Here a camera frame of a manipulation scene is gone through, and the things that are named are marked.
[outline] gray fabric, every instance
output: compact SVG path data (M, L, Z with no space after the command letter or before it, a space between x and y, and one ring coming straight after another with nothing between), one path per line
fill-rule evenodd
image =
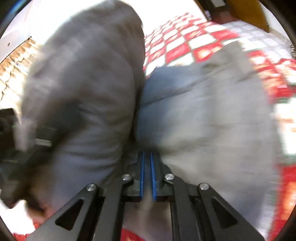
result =
M56 211L88 183L121 174L122 149L144 84L142 22L120 1L107 1L61 26L42 47L28 76L17 144L27 149L34 130L66 103L80 103L85 118L40 167L32 193Z
M268 227L263 202L276 187L281 152L262 82L238 43L203 63L156 68L142 92L135 135L174 174L208 182L254 227L263 218Z

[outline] triangular cutout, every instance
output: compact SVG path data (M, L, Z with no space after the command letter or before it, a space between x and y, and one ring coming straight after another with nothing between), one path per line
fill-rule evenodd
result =
M216 200L215 198L212 198L211 203L214 207L214 210L216 212L216 215L218 217L220 226L222 229L229 228L230 226L233 226L237 224L237 220L235 217L233 217L225 207L222 206L222 204Z
M70 231L74 226L82 205L83 199L79 199L55 221L56 225Z

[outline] light gray garment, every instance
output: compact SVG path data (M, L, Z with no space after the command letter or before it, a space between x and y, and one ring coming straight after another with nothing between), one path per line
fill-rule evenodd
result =
M138 143L156 148L174 174L209 183L254 227L268 228L264 202L281 152L266 92L238 43L206 62L156 68L136 122Z
M80 103L85 123L32 180L42 207L57 211L88 183L121 174L137 96L144 84L142 22L129 5L109 0L74 16L44 44L27 78L17 144L61 106Z

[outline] gray cloth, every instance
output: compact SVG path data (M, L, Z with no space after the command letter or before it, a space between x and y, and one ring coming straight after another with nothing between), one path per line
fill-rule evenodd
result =
M58 210L88 183L121 174L120 159L144 84L142 22L129 5L106 1L62 25L44 44L27 78L17 144L27 149L34 131L61 106L80 103L85 119L40 167L32 194Z
M238 43L206 62L155 69L135 135L174 174L209 183L258 230L270 225L265 205L277 187L280 145L262 82Z

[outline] silver bolt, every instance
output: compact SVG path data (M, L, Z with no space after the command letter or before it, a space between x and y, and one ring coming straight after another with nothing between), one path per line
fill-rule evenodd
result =
M91 192L91 191L93 191L93 190L96 189L96 185L93 184L93 183L88 184L88 185L86 186L86 189L87 189L89 192Z
M207 184L207 183L201 183L200 184L200 189L201 190L208 190L209 189L209 184Z
M168 173L165 175L165 179L171 181L175 178L174 174Z
M123 174L122 175L122 180L129 181L130 179L131 179L131 175L129 175L129 174Z

